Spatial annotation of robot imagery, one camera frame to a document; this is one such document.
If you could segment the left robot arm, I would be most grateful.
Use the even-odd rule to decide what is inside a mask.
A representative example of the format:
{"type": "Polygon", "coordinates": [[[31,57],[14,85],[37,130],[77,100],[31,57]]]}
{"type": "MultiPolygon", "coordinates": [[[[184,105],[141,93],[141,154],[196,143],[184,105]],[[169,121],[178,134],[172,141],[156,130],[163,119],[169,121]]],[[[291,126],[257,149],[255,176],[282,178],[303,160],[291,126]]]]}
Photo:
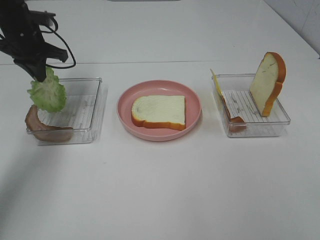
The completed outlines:
{"type": "Polygon", "coordinates": [[[33,79],[43,82],[47,59],[66,62],[68,52],[45,41],[43,33],[57,34],[55,14],[29,10],[24,0],[0,2],[0,51],[33,79]]]}

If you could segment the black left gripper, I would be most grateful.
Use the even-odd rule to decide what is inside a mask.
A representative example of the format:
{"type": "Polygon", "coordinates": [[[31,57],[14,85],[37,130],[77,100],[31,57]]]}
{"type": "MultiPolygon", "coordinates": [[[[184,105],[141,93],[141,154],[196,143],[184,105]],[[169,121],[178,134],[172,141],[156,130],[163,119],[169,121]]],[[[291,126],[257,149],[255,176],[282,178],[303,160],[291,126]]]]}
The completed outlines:
{"type": "Polygon", "coordinates": [[[47,59],[65,62],[65,49],[47,43],[40,26],[48,27],[48,33],[55,34],[58,23],[55,13],[28,9],[2,9],[0,29],[3,39],[0,50],[10,55],[15,64],[24,69],[34,80],[43,82],[46,77],[47,59]]]}

